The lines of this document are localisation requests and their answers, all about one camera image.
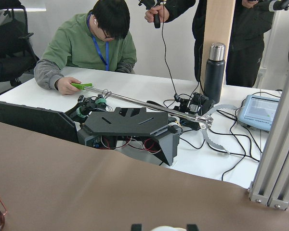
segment hand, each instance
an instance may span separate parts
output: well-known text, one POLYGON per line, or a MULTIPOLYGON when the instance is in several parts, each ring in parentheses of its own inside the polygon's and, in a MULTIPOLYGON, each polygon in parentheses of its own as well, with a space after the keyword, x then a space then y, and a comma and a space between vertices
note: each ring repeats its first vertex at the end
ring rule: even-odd
POLYGON ((246 8, 253 8, 255 4, 257 4, 258 1, 248 1, 248 0, 242 0, 242 6, 246 8))
POLYGON ((81 83, 78 79, 75 79, 73 77, 62 77, 58 79, 56 83, 58 91, 62 95, 72 95, 80 91, 80 89, 75 88, 73 85, 71 85, 71 83, 81 83))
POLYGON ((167 8, 164 7, 164 5, 152 7, 150 10, 145 12, 144 18, 145 18, 145 20, 148 21, 148 23, 152 23, 154 20, 153 15, 157 14, 157 13, 159 14, 159 19, 160 19, 161 23, 166 22, 168 20, 169 12, 168 12, 167 8))

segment man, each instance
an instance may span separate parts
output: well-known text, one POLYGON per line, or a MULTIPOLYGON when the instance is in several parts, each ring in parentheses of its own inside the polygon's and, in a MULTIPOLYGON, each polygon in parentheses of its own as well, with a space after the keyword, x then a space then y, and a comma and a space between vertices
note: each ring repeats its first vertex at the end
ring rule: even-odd
MULTIPOLYGON (((170 22, 195 4, 196 0, 167 0, 145 13, 145 19, 153 22, 153 14, 159 14, 161 22, 170 22)), ((263 34, 272 27, 274 13, 258 11, 253 6, 258 1, 236 0, 231 39, 226 66, 228 85, 252 87, 255 84, 264 50, 263 34)), ((202 46, 206 19, 207 0, 199 0, 193 20, 195 38, 195 77, 200 80, 202 46)))
POLYGON ((131 73, 137 58, 129 28, 124 0, 98 0, 89 13, 74 15, 57 29, 37 63, 38 85, 62 95, 79 91, 71 85, 79 80, 60 73, 65 66, 131 73))

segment white wall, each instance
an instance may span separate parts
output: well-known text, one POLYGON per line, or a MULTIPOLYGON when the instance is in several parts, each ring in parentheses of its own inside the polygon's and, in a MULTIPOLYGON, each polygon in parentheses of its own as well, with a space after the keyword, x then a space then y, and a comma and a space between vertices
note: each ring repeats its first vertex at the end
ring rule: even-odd
MULTIPOLYGON (((126 0, 130 14, 134 43, 138 62, 135 72, 140 75, 169 77, 164 62, 164 44, 161 28, 155 29, 145 19, 145 6, 138 6, 138 0, 126 0)), ((28 12, 29 31, 34 32, 32 43, 36 54, 41 57, 46 46, 62 22, 76 13, 86 13, 95 4, 95 0, 66 1, 44 0, 45 12, 28 12)), ((194 80, 194 38, 192 20, 196 6, 171 23, 164 25, 164 38, 167 46, 167 62, 173 78, 194 80)), ((274 31, 269 36, 265 62, 268 68, 261 87, 267 89, 283 88, 287 76, 287 54, 289 47, 289 12, 278 12, 274 31)))
POLYGON ((271 90, 283 89, 289 74, 289 11, 276 12, 268 37, 262 63, 267 70, 261 86, 271 90))

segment metal rod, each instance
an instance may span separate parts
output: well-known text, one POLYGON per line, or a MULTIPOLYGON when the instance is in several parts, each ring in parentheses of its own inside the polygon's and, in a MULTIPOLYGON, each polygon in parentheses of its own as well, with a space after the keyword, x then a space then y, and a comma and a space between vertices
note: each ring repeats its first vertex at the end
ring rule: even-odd
MULTIPOLYGON (((100 93, 100 94, 105 93, 104 90, 99 90, 99 89, 96 89, 96 88, 93 88, 93 87, 85 86, 83 89, 84 90, 88 90, 88 91, 92 91, 92 92, 96 92, 96 93, 100 93)), ((154 105, 154 104, 151 104, 151 103, 146 103, 146 102, 143 102, 143 101, 140 101, 140 100, 131 99, 131 98, 128 98, 128 97, 125 97, 125 96, 114 94, 112 92, 108 92, 108 93, 110 94, 109 96, 112 97, 112 98, 123 100, 123 101, 129 102, 129 103, 134 103, 134 104, 137 104, 137 105, 140 105, 140 106, 144 106, 144 107, 149 108, 149 109, 158 110, 158 111, 162 111, 162 112, 167 112, 170 115, 173 115, 173 116, 176 115, 178 117, 187 119, 189 121, 198 122, 198 123, 204 123, 204 124, 210 123, 210 120, 208 118, 206 118, 206 117, 201 117, 201 116, 198 116, 198 115, 178 112, 178 111, 169 109, 167 107, 162 107, 162 106, 154 105)))

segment blue lanyard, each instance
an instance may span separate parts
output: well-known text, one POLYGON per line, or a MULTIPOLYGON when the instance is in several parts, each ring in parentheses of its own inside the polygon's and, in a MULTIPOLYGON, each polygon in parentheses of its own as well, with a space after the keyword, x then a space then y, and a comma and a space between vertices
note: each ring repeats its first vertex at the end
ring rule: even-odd
MULTIPOLYGON (((88 26, 88 29, 89 29, 89 30, 90 30, 89 19, 90 19, 91 14, 92 14, 92 13, 90 13, 90 14, 88 15, 88 18, 87 18, 87 26, 88 26)), ((94 36, 92 33, 91 33, 91 37, 92 37, 92 40, 93 40, 93 42, 94 42, 94 45, 95 45, 95 48, 96 48, 96 51, 97 51, 98 55, 100 56, 101 60, 102 60, 103 63, 105 64, 106 71, 109 71, 109 44, 108 44, 108 42, 106 42, 106 61, 105 61, 105 59, 104 59, 103 56, 102 56, 100 47, 99 47, 98 44, 97 44, 96 38, 95 38, 95 36, 94 36)))

